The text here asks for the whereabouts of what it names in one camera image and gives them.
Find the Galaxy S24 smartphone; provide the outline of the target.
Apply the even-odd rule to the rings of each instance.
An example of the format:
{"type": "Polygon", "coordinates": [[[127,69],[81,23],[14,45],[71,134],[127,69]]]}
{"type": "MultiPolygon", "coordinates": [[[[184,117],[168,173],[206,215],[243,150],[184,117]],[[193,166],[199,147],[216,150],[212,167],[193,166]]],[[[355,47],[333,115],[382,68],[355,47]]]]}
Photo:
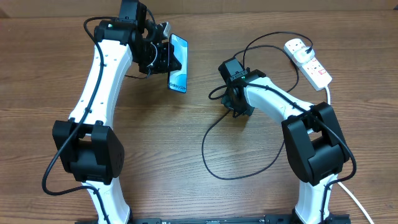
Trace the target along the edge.
{"type": "Polygon", "coordinates": [[[180,93],[187,92],[188,71],[188,42],[172,34],[170,44],[170,71],[168,75],[168,88],[180,93]]]}

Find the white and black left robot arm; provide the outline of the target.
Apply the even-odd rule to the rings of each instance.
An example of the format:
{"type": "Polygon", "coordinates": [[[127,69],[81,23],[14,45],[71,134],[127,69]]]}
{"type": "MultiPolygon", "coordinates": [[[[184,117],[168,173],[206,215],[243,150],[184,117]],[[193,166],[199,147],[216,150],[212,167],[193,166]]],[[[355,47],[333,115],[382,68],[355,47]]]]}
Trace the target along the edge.
{"type": "Polygon", "coordinates": [[[124,147],[113,130],[121,85],[136,63],[141,78],[165,73],[168,88],[185,93],[188,42],[171,33],[168,22],[156,23],[143,3],[130,0],[122,1],[118,16],[100,16],[88,35],[95,45],[93,63],[74,110],[54,123],[54,160],[88,191],[98,223],[131,223],[119,181],[124,147]]]}

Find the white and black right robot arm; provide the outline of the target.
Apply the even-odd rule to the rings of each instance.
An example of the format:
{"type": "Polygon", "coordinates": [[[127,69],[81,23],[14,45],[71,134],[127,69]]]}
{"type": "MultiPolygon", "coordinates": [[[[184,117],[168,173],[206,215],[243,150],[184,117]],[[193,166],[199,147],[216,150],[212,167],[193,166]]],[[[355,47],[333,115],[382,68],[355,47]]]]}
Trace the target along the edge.
{"type": "Polygon", "coordinates": [[[289,223],[349,223],[349,216],[328,210],[332,186],[342,181],[338,174],[344,163],[355,161],[331,105],[299,100],[236,58],[224,61],[218,71],[226,90],[220,99],[233,117],[250,116],[257,108],[281,123],[287,159],[300,181],[289,223]]]}

